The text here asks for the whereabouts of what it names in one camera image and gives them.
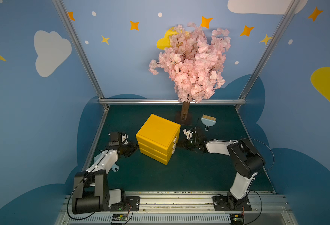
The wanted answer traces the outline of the yellow plastic drawer cabinet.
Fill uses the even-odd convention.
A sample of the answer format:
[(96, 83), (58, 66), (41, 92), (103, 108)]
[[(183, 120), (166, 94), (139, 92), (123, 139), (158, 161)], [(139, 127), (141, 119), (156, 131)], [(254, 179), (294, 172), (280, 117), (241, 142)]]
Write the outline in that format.
[(179, 141), (181, 126), (152, 114), (136, 134), (140, 152), (167, 165)]

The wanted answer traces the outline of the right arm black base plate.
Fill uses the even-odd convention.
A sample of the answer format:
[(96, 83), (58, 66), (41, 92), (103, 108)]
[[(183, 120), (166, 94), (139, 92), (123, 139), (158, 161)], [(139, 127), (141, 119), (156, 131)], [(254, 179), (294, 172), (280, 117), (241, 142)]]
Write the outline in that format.
[(252, 207), (247, 196), (238, 200), (232, 196), (228, 197), (218, 194), (216, 196), (213, 196), (212, 200), (214, 209), (217, 212), (252, 211)]

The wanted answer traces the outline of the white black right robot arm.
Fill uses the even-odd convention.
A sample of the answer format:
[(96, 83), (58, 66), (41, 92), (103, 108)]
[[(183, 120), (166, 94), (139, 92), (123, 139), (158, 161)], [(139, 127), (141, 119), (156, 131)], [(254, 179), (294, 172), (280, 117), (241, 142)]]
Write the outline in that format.
[(203, 153), (230, 156), (237, 173), (228, 197), (233, 201), (240, 201), (247, 197), (252, 181), (266, 164), (252, 141), (252, 138), (208, 141), (193, 137), (182, 140), (180, 146), (188, 150), (197, 149)]

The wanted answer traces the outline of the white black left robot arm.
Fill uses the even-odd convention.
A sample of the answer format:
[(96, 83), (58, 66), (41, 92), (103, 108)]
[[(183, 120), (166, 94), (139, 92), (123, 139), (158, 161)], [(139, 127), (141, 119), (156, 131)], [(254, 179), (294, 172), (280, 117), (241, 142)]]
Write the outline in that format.
[(101, 152), (94, 164), (74, 177), (71, 193), (71, 212), (74, 215), (96, 212), (130, 210), (137, 212), (140, 197), (126, 196), (122, 189), (109, 189), (108, 173), (118, 170), (118, 151), (109, 149)]

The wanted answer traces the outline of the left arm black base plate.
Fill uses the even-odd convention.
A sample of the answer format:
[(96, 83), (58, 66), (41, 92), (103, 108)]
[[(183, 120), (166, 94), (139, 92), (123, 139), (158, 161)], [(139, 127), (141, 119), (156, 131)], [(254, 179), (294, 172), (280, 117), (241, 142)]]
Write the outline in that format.
[(138, 212), (140, 207), (140, 200), (139, 196), (128, 196), (125, 200), (120, 201), (119, 203), (111, 204), (108, 208), (109, 211), (134, 211)]

